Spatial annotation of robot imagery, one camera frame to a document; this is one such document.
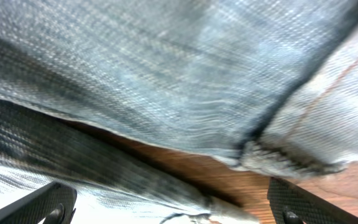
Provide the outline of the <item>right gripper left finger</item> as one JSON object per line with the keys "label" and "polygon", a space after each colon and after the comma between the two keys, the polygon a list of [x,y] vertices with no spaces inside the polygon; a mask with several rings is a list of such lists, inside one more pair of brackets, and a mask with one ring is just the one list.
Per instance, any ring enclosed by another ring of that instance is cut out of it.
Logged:
{"label": "right gripper left finger", "polygon": [[51,182],[0,209],[0,224],[70,224],[76,189]]}

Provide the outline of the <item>light blue denim shorts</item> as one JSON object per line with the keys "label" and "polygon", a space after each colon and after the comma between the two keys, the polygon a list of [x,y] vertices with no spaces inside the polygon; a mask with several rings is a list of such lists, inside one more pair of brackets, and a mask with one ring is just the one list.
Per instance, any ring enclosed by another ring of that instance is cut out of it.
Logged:
{"label": "light blue denim shorts", "polygon": [[257,223],[67,125],[308,179],[358,162],[358,1],[0,1],[0,209],[60,182],[75,223]]}

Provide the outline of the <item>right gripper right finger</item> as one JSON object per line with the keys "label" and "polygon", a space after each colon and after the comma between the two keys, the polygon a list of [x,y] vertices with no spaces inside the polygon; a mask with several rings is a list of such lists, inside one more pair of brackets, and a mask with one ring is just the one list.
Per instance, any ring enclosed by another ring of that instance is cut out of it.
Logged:
{"label": "right gripper right finger", "polygon": [[358,217],[283,179],[272,177],[267,199],[276,224],[358,224]]}

